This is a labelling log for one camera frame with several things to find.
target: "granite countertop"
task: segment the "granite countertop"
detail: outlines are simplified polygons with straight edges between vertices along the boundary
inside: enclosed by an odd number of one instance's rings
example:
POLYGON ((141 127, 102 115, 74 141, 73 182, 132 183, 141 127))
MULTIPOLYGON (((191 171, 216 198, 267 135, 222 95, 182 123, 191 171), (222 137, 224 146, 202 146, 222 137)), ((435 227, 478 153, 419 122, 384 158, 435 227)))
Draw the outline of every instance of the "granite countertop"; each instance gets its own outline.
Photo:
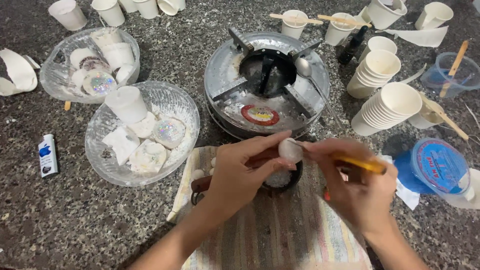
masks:
MULTIPOLYGON (((53 47, 72 34, 47 13, 53 0, 0 1, 0 44, 39 63, 45 61, 53 47)), ((85 29, 100 27, 98 14, 89 1, 79 0, 88 18, 85 29)), ((448 33, 438 48, 418 47, 402 39, 398 56, 401 71, 394 81, 405 79, 435 57, 457 51, 464 39, 470 41, 467 56, 480 62, 480 29, 477 12, 470 1, 444 1, 455 16, 448 22, 448 33)), ((414 30, 426 0, 407 0, 408 13, 391 28, 414 30)), ((204 108, 204 67, 213 51, 229 39, 227 28, 242 32, 275 31, 281 21, 269 13, 299 9, 314 18, 322 13, 358 14, 368 1, 336 0, 191 0, 176 16, 161 14, 145 20, 139 13, 126 15, 120 29, 137 39, 141 49, 141 71, 138 81, 157 80, 175 84, 195 100, 201 117, 201 131, 196 146, 219 146, 236 140, 212 121, 204 108)), ((308 25, 301 40, 322 38, 328 23, 308 25)), ((426 136, 441 138, 462 152, 471 167, 480 168, 470 147, 453 131, 436 126, 418 130, 408 123, 369 137, 356 135, 348 124, 365 100, 346 93, 346 84, 355 70, 356 60, 346 67, 335 59, 338 48, 324 41, 316 51, 330 72, 331 102, 346 124, 339 132, 335 122, 324 112, 313 130, 303 139, 350 136, 363 141, 376 152, 396 155, 426 136)), ((4 64, 0 75, 7 77, 4 64)), ((423 90, 419 80, 411 83, 423 90)), ((478 91, 462 93, 455 98, 437 100, 450 117, 467 133, 479 135, 467 104, 478 112, 478 91)), ((42 86, 29 93, 0 99, 0 267, 15 269, 122 269, 168 231, 165 223, 183 166, 162 181, 142 187, 121 187, 102 180, 90 166, 84 150, 87 123, 99 105, 72 104, 63 110, 63 102, 50 97, 42 86), (40 178, 36 148, 42 135, 53 133, 59 151, 61 173, 49 180, 40 178)), ((392 213, 408 242, 433 269, 479 269, 478 256, 480 212, 457 209, 436 196, 422 196, 420 205, 411 211, 395 198, 392 213)), ((376 269, 381 269, 370 252, 376 269)))

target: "portable gas stove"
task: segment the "portable gas stove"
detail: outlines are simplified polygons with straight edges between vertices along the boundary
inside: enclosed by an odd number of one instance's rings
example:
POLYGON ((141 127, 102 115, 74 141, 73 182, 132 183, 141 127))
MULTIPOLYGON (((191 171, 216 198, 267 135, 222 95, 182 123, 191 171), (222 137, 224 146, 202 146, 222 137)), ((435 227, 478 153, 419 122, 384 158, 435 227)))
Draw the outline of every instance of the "portable gas stove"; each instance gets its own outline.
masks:
POLYGON ((242 34, 228 29, 205 68, 204 97, 214 121, 239 139, 292 130, 301 136, 315 123, 324 101, 308 79, 297 74, 295 60, 304 57, 312 78, 328 97, 330 82, 314 39, 303 43, 273 32, 242 34))

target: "blue plastic container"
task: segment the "blue plastic container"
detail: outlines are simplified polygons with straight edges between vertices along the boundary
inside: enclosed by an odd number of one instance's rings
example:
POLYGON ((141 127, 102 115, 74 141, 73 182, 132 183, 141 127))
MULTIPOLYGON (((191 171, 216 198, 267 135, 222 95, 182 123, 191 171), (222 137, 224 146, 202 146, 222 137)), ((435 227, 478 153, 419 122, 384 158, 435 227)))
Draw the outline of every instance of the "blue plastic container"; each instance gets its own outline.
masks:
POLYGON ((460 152, 443 140, 425 138, 394 161, 398 179, 421 194, 461 194, 470 186, 468 164, 460 152))

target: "glass bowl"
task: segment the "glass bowl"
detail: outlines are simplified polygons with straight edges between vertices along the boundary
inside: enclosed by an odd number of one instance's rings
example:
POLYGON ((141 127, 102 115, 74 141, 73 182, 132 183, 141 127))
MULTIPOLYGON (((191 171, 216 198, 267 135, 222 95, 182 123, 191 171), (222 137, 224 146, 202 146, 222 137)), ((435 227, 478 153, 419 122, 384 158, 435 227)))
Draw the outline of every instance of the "glass bowl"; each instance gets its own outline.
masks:
MULTIPOLYGON (((96 45, 90 34, 104 30, 108 31, 111 27, 100 27, 87 29, 69 36, 60 42, 52 51, 52 54, 42 64, 40 69, 40 83, 43 89, 52 97, 65 101, 80 103, 103 103, 105 95, 90 95, 79 90, 72 81, 72 74, 75 72, 70 64, 70 55, 76 49, 89 48, 95 52, 104 62, 107 62, 100 48, 96 45)), ((128 43, 132 49, 135 63, 133 68, 128 72, 121 82, 117 83, 118 87, 134 84, 138 79, 140 72, 140 48, 137 41, 128 33, 117 29, 123 42, 128 43)))
POLYGON ((94 170, 103 179, 122 186, 140 186, 156 182, 175 171, 193 150, 200 131, 200 116, 193 99, 182 89, 165 82, 147 81, 132 86, 140 89, 149 111, 162 117, 182 121, 187 127, 184 140, 172 150, 158 173, 138 173, 127 164, 119 166, 115 153, 102 139, 123 125, 120 119, 102 104, 88 123, 85 152, 94 170))

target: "left hand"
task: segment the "left hand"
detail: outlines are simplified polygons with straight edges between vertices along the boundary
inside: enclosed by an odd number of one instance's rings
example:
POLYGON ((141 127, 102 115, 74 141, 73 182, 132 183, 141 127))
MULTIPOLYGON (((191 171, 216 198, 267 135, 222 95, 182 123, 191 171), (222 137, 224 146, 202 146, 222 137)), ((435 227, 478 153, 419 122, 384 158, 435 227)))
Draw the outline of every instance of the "left hand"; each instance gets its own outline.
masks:
POLYGON ((296 169, 295 164, 278 157, 278 144, 291 133, 255 137, 218 148, 214 175, 204 200, 218 206, 216 210, 223 220, 252 201, 271 174, 283 168, 296 169))

